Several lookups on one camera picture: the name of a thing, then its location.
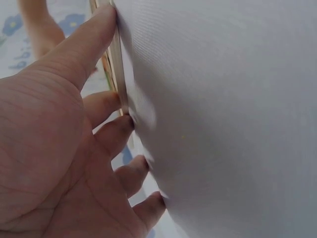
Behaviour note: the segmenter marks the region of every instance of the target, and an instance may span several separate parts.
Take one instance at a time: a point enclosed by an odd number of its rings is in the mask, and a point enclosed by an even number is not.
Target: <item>fabric texture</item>
[[[315,0],[115,0],[130,113],[191,238],[315,237]]]

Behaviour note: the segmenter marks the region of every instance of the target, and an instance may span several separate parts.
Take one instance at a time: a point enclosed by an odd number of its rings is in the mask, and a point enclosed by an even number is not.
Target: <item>white fabric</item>
[[[315,237],[317,1],[114,2],[130,112],[176,224]]]

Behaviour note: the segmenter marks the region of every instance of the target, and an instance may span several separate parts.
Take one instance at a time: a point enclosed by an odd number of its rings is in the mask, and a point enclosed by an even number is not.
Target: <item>blue flower print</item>
[[[150,230],[150,233],[148,234],[147,238],[154,238],[155,237],[155,231],[152,229]]]
[[[75,29],[83,24],[85,21],[84,14],[70,14],[65,17],[64,20],[60,21],[58,25],[63,30],[66,36],[69,36],[71,33],[75,31]]]
[[[4,33],[6,36],[12,36],[18,29],[22,27],[22,25],[23,22],[20,14],[17,14],[16,16],[10,16],[4,22],[2,33]]]
[[[123,153],[123,158],[122,158],[123,164],[125,164],[125,165],[129,164],[130,161],[132,160],[132,155],[131,155],[129,148],[126,146],[122,150],[122,153]]]

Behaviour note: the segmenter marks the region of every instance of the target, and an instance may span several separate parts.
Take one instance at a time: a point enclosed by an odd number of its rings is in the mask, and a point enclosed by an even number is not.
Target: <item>finger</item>
[[[120,109],[119,96],[112,91],[91,94],[83,101],[93,129],[103,123],[114,111]]]
[[[104,148],[106,155],[113,159],[123,150],[133,129],[132,118],[124,115],[103,125],[95,134],[95,139]]]
[[[155,192],[146,200],[134,206],[133,210],[145,225],[147,232],[150,232],[163,215],[165,204],[161,194]]]
[[[36,68],[58,75],[82,89],[101,55],[113,38],[116,13],[113,7],[100,7],[89,21],[60,43],[28,70]]]
[[[119,179],[127,197],[136,194],[142,187],[149,171],[149,165],[144,156],[135,157],[128,165],[118,168],[114,173]]]

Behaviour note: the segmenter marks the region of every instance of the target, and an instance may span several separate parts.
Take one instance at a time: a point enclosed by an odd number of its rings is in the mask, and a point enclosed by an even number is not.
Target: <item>palm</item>
[[[1,82],[0,237],[143,238],[164,212],[159,193],[129,205],[148,172],[143,157],[111,168],[133,130],[131,118],[92,133],[119,109],[118,96],[80,97],[110,42],[113,17],[106,8],[42,60]],[[76,38],[94,44],[74,44]]]

